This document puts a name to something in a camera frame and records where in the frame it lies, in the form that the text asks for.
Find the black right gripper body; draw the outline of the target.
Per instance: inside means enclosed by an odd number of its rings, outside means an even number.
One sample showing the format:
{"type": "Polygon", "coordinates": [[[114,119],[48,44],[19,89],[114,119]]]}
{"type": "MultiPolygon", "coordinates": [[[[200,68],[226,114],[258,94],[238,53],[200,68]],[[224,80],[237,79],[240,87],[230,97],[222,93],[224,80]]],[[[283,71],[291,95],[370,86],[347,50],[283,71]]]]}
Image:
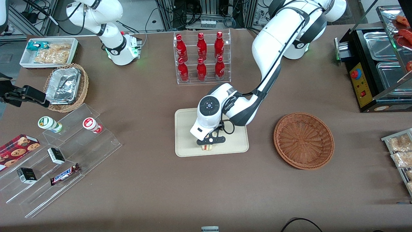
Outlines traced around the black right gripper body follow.
{"type": "Polygon", "coordinates": [[[22,94],[18,91],[19,88],[12,84],[11,80],[11,77],[3,73],[0,74],[0,101],[10,105],[21,105],[22,94]]]}

